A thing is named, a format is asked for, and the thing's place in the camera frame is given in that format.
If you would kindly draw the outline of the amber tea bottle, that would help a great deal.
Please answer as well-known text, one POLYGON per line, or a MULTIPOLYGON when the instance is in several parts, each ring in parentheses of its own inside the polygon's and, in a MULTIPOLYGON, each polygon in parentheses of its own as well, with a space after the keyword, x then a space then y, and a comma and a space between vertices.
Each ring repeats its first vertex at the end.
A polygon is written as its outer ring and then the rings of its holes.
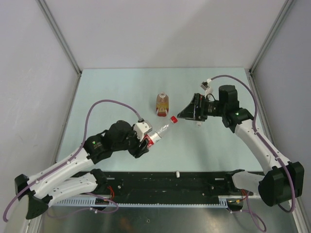
POLYGON ((169 113, 169 97, 165 92, 158 94, 156 98, 156 115, 166 117, 169 113))

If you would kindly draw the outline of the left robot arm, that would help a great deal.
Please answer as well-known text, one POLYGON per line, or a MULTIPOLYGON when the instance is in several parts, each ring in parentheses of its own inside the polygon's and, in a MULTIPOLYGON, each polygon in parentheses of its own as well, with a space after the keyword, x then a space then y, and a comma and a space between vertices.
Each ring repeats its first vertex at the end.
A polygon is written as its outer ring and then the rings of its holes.
POLYGON ((20 200, 28 197, 26 219, 36 218, 45 213, 55 203, 78 194, 107 190, 108 181, 99 168, 73 178, 73 175, 100 161, 110 158, 117 151, 128 151, 139 158, 147 153, 145 136, 152 131, 147 121, 134 125, 119 120, 108 130, 90 136, 81 147, 65 159, 31 177, 20 174, 15 178, 15 190, 20 200))

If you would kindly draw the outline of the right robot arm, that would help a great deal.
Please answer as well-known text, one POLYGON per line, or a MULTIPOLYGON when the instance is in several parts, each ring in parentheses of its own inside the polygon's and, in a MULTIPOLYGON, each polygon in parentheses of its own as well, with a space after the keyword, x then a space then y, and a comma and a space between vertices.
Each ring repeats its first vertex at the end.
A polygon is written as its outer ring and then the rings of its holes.
POLYGON ((263 175, 243 169, 226 174, 224 189, 230 195, 241 189, 259 194, 268 206, 294 200, 302 195, 304 168, 299 162, 291 162, 261 134, 255 118, 247 109, 241 108, 238 92, 233 85, 219 87, 218 100, 195 93, 190 104, 177 115, 178 118, 204 122, 208 117, 221 117, 229 128, 253 153, 263 175))

